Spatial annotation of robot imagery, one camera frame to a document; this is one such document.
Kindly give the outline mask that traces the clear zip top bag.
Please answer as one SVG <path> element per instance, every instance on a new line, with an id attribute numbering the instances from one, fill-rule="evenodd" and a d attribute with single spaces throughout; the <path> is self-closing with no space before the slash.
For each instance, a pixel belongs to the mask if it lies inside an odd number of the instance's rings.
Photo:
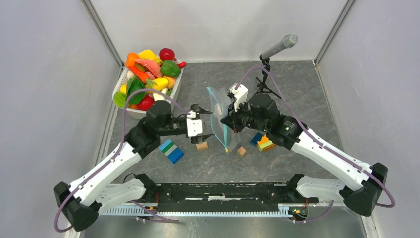
<path id="1" fill-rule="evenodd" d="M 207 91 L 210 97 L 210 110 L 212 111 L 210 117 L 212 132 L 222 144 L 226 153 L 232 153 L 236 148 L 240 147 L 240 136 L 221 122 L 228 113 L 228 106 L 231 103 L 230 98 L 227 96 L 225 88 L 207 87 Z"/>

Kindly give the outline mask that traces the white toy radish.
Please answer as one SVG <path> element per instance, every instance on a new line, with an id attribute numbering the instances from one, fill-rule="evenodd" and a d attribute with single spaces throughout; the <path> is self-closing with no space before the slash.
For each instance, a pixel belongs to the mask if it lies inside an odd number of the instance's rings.
<path id="1" fill-rule="evenodd" d="M 167 95 L 167 93 L 168 93 L 168 88 L 164 88 L 164 89 L 162 89 L 162 90 L 161 90 L 161 93 L 163 93 L 163 94 Z M 155 101 L 155 102 L 156 102 L 156 101 L 161 101 L 161 100 L 166 101 L 166 97 L 165 97 L 165 96 L 163 96 L 163 95 L 161 95 L 161 94 L 159 94 L 159 93 L 153 93 L 153 94 L 152 94 L 152 96 L 153 96 L 153 99 L 154 99 L 154 101 Z"/>

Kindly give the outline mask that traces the small red toy chili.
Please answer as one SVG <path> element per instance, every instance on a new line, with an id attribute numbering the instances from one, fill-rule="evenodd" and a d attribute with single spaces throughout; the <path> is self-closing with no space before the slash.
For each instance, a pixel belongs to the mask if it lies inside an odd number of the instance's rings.
<path id="1" fill-rule="evenodd" d="M 186 67 L 186 65 L 187 65 L 187 63 L 186 63 L 186 62 L 181 62 L 181 63 L 179 63 L 177 66 L 178 66 L 180 69 L 183 69 L 183 68 L 185 68 L 185 67 Z"/>

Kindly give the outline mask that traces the green toy bell pepper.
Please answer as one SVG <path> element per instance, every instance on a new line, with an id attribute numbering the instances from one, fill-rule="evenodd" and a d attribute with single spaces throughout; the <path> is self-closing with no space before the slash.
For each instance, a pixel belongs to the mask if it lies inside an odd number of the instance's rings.
<path id="1" fill-rule="evenodd" d="M 181 74 L 181 69 L 172 60 L 165 60 L 160 69 L 162 75 L 177 78 Z"/>

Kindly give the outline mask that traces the orange toy carrot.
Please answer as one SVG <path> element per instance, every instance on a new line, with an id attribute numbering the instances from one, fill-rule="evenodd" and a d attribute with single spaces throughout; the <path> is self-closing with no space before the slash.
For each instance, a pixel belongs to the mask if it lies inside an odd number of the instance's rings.
<path id="1" fill-rule="evenodd" d="M 144 85 L 148 85 L 149 87 L 156 84 L 147 74 L 138 70 L 136 67 L 128 67 L 127 78 L 130 79 L 134 76 L 137 77 Z"/>

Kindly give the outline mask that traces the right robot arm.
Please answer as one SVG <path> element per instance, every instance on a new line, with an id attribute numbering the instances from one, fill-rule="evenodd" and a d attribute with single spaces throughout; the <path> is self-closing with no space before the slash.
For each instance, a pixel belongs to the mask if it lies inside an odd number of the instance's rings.
<path id="1" fill-rule="evenodd" d="M 229 92 L 231 103 L 221 123 L 234 133 L 244 128 L 266 133 L 275 145 L 303 155 L 322 166 L 336 179 L 311 178 L 297 175 L 298 181 L 286 188 L 292 202 L 305 198 L 342 201 L 353 212 L 369 217 L 385 191 L 388 168 L 360 161 L 323 140 L 304 123 L 282 114 L 276 102 L 267 94 L 245 96 Z"/>

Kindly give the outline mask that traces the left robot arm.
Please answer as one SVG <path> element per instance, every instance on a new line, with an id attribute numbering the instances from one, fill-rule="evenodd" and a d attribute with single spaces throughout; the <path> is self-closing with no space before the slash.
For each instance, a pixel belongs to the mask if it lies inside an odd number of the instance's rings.
<path id="1" fill-rule="evenodd" d="M 110 195 L 106 195 L 105 188 L 123 171 L 158 148 L 162 136 L 185 135 L 192 143 L 204 141 L 208 137 L 203 134 L 200 119 L 204 114 L 209 114 L 209 111 L 193 104 L 185 114 L 175 117 L 168 101 L 154 102 L 135 127 L 122 133 L 121 142 L 105 159 L 70 184 L 59 182 L 54 187 L 58 205 L 55 230 L 60 233 L 68 230 L 58 227 L 60 214 L 69 221 L 70 229 L 80 232 L 109 207 L 137 199 L 152 201 L 156 189 L 139 179 L 111 189 Z"/>

